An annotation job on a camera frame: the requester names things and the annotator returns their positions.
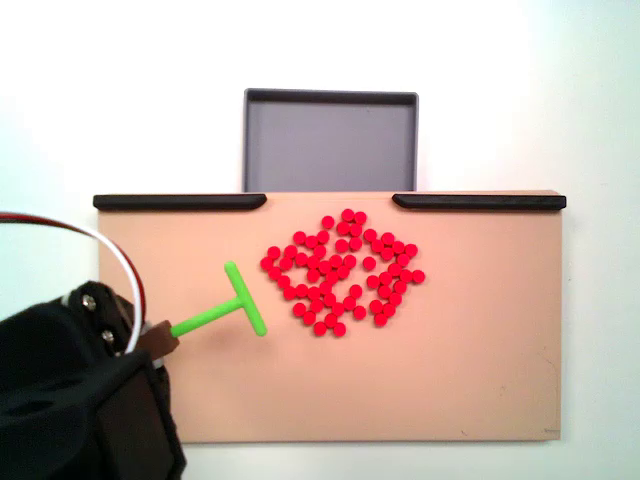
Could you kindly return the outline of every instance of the white cable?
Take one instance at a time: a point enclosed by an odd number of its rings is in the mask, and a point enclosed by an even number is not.
[[[97,230],[93,230],[92,228],[82,227],[80,225],[76,225],[74,223],[68,222],[66,220],[58,220],[57,218],[47,217],[44,215],[35,215],[33,213],[23,213],[23,212],[2,212],[13,215],[27,215],[31,217],[41,217],[46,220],[51,220],[53,222],[64,223],[67,224],[76,230],[80,230],[83,233],[99,240],[102,244],[111,250],[111,253],[115,255],[118,259],[125,273],[127,274],[127,278],[129,279],[129,283],[131,284],[131,289],[133,290],[133,329],[131,330],[131,338],[129,339],[129,343],[127,344],[127,348],[125,353],[132,352],[136,347],[136,343],[138,343],[138,338],[140,337],[140,330],[142,329],[142,296],[140,294],[140,287],[138,286],[138,281],[136,280],[136,276],[133,273],[133,269],[129,266],[129,262],[124,258],[124,255],[118,250],[118,247],[109,240],[107,237],[102,235]]]

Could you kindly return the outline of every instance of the gray tray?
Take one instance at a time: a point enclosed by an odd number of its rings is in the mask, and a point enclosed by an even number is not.
[[[418,95],[247,89],[245,192],[411,191]]]

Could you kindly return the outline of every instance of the green t-bar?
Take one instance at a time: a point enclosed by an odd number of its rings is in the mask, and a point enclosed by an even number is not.
[[[244,279],[242,278],[242,275],[240,275],[236,264],[233,262],[225,263],[224,271],[227,273],[227,276],[231,281],[231,285],[238,296],[236,298],[232,298],[228,302],[218,305],[217,307],[213,307],[211,310],[202,312],[195,317],[191,317],[184,322],[174,325],[171,327],[171,335],[179,337],[180,335],[189,333],[196,328],[202,327],[209,322],[213,322],[220,317],[234,312],[239,308],[244,308],[244,311],[257,335],[262,337],[267,334],[267,327],[262,320],[258,307],[256,307],[256,304],[253,301],[253,298],[249,293],[249,289],[244,283]]]

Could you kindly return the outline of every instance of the beige board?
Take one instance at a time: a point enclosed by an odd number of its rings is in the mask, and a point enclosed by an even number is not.
[[[384,328],[346,314],[344,337],[318,338],[259,262],[347,207],[417,244],[410,267],[427,281]],[[268,327],[258,337],[236,311],[180,338],[166,364],[183,442],[560,437],[559,212],[416,212],[385,193],[289,193],[254,211],[101,212],[99,222],[139,269],[152,322],[232,298],[223,264],[233,260]],[[365,276],[359,265],[337,290]],[[100,278],[130,297],[105,250]]]

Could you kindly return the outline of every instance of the white wall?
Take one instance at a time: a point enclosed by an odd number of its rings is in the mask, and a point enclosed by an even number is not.
[[[249,86],[416,91],[420,188],[569,202],[562,441],[189,447],[185,478],[637,477],[640,4],[171,3],[0,4],[0,208],[238,191]],[[0,318],[96,278],[76,237],[0,228]]]

